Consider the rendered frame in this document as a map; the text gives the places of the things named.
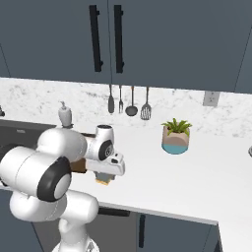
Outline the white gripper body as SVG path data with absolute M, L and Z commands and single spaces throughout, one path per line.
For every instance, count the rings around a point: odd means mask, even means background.
M 125 173 L 125 162 L 110 163 L 88 159 L 86 161 L 86 169 L 98 173 L 122 176 Z

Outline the yellow green sponge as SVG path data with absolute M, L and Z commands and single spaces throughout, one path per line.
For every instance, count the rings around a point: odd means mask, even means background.
M 105 174 L 105 173 L 98 173 L 95 176 L 95 181 L 97 183 L 103 184 L 103 185 L 108 185 L 111 180 L 114 180 L 115 176 L 111 174 Z

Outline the dark hanging ladle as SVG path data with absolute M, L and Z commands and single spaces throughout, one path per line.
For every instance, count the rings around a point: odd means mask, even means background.
M 134 105 L 134 87 L 131 87 L 131 104 L 126 107 L 125 112 L 128 116 L 135 116 L 138 108 Z

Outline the grey hanging spatula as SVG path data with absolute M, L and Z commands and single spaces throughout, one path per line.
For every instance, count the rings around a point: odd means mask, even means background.
M 111 84 L 109 84 L 108 112 L 110 114 L 112 114 L 114 112 L 114 98 L 112 95 L 112 85 Z

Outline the grey lower panel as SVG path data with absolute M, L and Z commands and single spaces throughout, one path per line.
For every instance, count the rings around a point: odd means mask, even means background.
M 87 231 L 100 252 L 136 252 L 136 218 L 97 215 L 87 224 Z M 60 242 L 59 220 L 34 222 L 33 227 L 43 252 L 51 252 Z

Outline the white soap dispenser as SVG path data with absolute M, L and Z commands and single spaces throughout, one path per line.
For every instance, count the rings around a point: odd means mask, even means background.
M 61 107 L 58 109 L 58 116 L 64 128 L 72 127 L 72 110 L 64 101 L 61 102 Z

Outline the grey hanging slotted turner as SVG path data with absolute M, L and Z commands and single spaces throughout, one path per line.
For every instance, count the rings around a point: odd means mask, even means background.
M 141 108 L 141 119 L 150 120 L 152 115 L 152 108 L 149 105 L 149 88 L 146 88 L 146 102 Z

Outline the green plant in pot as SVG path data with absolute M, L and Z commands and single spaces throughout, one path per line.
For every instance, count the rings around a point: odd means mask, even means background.
M 192 124 L 187 120 L 177 121 L 173 118 L 171 121 L 161 123 L 162 139 L 161 147 L 171 155 L 181 155 L 188 150 L 190 128 Z

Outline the dark sink basin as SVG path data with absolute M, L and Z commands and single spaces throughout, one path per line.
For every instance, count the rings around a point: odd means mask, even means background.
M 0 120 L 0 146 L 18 144 L 35 149 L 41 133 L 51 128 L 55 125 Z

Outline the dark blue lower door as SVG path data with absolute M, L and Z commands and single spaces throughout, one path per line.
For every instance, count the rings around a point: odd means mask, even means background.
M 0 190 L 0 252 L 43 252 L 32 224 L 12 215 L 11 195 Z
M 221 252 L 218 229 L 211 224 L 145 215 L 145 243 L 137 252 Z

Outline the dark blue cupboard door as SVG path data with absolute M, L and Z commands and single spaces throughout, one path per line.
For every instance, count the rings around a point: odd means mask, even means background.
M 235 91 L 238 94 L 252 94 L 252 29 L 249 34 Z
M 123 72 L 116 72 L 114 6 L 121 5 Z M 108 0 L 112 82 L 235 90 L 252 0 Z
M 99 10 L 100 72 L 90 5 Z M 0 0 L 0 45 L 12 78 L 111 82 L 107 0 Z
M 10 77 L 10 73 L 8 70 L 8 66 L 7 66 L 1 45 L 0 45 L 0 77 L 4 77 L 4 78 Z

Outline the grey wall outlet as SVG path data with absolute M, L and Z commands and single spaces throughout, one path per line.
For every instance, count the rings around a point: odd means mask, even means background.
M 221 94 L 220 92 L 205 91 L 203 105 L 217 107 L 218 102 L 219 102 L 219 98 L 220 98 L 220 94 Z

